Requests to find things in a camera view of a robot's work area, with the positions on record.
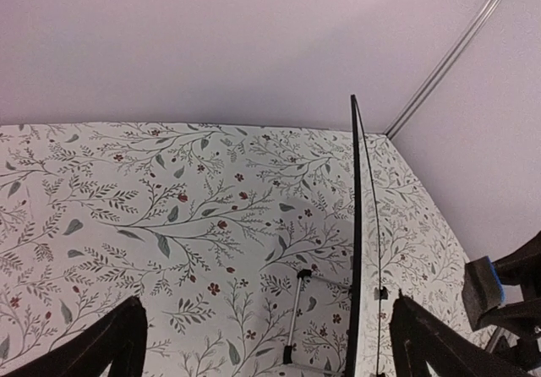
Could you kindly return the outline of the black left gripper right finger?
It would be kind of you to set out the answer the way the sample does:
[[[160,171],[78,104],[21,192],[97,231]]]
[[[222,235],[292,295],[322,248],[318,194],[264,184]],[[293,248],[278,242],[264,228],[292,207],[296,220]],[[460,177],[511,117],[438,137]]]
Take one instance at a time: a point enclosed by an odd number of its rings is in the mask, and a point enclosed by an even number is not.
[[[398,376],[526,376],[471,343],[403,293],[393,304],[391,345]]]

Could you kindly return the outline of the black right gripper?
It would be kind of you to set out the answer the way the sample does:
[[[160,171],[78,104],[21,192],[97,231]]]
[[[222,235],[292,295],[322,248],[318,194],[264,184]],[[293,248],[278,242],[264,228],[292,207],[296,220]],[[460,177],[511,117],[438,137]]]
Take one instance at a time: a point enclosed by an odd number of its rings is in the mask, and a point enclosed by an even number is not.
[[[523,300],[485,312],[475,325],[496,330],[485,350],[530,372],[540,367],[540,232],[494,262],[503,285],[521,285]]]

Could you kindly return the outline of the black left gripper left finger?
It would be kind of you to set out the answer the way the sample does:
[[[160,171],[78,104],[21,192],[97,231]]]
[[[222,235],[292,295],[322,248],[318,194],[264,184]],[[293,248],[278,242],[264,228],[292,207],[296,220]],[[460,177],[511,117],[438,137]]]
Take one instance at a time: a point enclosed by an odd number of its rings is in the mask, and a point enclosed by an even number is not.
[[[11,371],[12,377],[141,376],[145,366],[147,315],[130,296],[71,341]]]

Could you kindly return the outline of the blue whiteboard eraser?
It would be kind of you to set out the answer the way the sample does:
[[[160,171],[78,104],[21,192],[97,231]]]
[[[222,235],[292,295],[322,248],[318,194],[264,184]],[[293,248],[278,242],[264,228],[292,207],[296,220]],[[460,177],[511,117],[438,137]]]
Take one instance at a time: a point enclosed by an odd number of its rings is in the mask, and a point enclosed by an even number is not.
[[[488,256],[465,264],[462,302],[473,331],[484,328],[484,317],[505,302],[502,283]]]

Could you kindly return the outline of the white whiteboard black frame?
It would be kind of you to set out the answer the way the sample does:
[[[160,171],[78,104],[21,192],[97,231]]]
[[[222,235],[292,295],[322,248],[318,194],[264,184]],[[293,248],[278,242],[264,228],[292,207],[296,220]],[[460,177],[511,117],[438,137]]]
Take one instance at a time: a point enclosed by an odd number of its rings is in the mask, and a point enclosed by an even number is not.
[[[353,255],[346,376],[381,376],[380,216],[358,100],[350,96],[353,156]]]

